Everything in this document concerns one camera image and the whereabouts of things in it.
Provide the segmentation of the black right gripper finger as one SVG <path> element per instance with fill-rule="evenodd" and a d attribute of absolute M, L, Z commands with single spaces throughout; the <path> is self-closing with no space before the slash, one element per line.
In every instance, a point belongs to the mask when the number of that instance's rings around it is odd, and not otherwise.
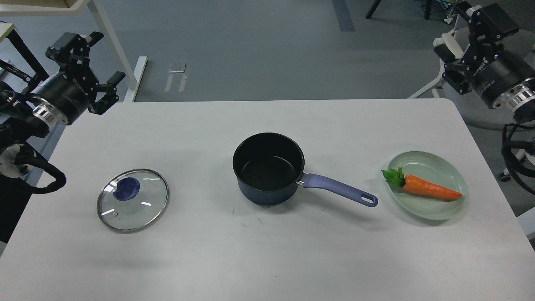
<path fill-rule="evenodd" d="M 497 3 L 483 7 L 463 1 L 455 4 L 453 9 L 468 23 L 469 28 L 469 44 L 462 56 L 456 57 L 461 63 L 496 59 L 503 52 L 501 41 L 520 30 Z"/>
<path fill-rule="evenodd" d="M 472 92 L 475 73 L 475 46 L 468 45 L 466 51 L 461 53 L 460 59 L 455 57 L 453 50 L 450 50 L 446 44 L 434 46 L 434 52 L 443 61 L 443 80 L 461 95 Z"/>

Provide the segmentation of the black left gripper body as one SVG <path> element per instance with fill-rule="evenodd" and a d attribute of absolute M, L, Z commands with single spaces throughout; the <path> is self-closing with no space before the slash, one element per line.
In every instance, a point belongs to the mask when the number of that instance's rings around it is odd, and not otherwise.
<path fill-rule="evenodd" d="M 47 126 L 73 124 L 96 99 L 94 75 L 73 76 L 58 72 L 30 93 L 32 115 Z"/>

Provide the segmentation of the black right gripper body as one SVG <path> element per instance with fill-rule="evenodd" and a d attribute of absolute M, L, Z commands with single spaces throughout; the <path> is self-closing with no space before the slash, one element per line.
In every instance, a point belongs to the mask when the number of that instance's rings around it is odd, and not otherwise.
<path fill-rule="evenodd" d="M 534 68 L 514 53 L 464 55 L 472 91 L 487 108 L 520 110 L 534 103 Z"/>

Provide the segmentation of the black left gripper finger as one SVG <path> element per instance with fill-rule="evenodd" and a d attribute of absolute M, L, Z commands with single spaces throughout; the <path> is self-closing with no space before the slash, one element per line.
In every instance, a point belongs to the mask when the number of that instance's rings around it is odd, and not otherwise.
<path fill-rule="evenodd" d="M 90 48 L 103 37 L 101 32 L 92 32 L 88 36 L 67 32 L 47 48 L 45 56 L 59 66 L 60 72 L 68 76 L 88 77 L 91 71 Z"/>
<path fill-rule="evenodd" d="M 92 114 L 102 115 L 119 101 L 117 85 L 125 78 L 126 74 L 121 71 L 115 72 L 105 84 L 90 86 L 88 99 L 88 111 Z"/>

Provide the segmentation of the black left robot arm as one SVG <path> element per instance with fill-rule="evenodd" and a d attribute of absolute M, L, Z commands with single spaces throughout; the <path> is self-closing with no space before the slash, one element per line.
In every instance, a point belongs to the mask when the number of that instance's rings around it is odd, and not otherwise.
<path fill-rule="evenodd" d="M 6 61 L 1 68 L 27 84 L 16 92 L 1 82 L 1 187 L 29 194 L 46 194 L 66 184 L 63 172 L 50 164 L 28 143 L 31 137 L 45 138 L 56 124 L 71 125 L 85 111 L 102 115 L 119 101 L 117 85 L 125 78 L 117 71 L 101 84 L 90 68 L 89 53 L 104 34 L 63 34 L 46 50 L 46 57 L 59 66 L 50 76 L 29 51 L 14 29 L 6 34 L 15 49 L 34 71 L 19 70 Z"/>

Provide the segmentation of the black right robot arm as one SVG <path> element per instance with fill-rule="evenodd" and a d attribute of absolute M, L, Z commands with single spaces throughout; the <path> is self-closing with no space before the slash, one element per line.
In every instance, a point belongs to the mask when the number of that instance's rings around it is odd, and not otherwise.
<path fill-rule="evenodd" d="M 461 48 L 453 33 L 436 39 L 434 51 L 443 62 L 442 78 L 461 95 L 475 93 L 491 110 L 511 111 L 513 122 L 502 128 L 501 155 L 510 177 L 533 194 L 534 189 L 521 177 L 532 179 L 534 169 L 525 166 L 516 153 L 534 156 L 534 141 L 512 137 L 520 128 L 534 128 L 534 68 L 504 43 L 520 28 L 497 3 L 480 6 L 461 1 L 453 10 L 467 23 L 468 43 Z"/>

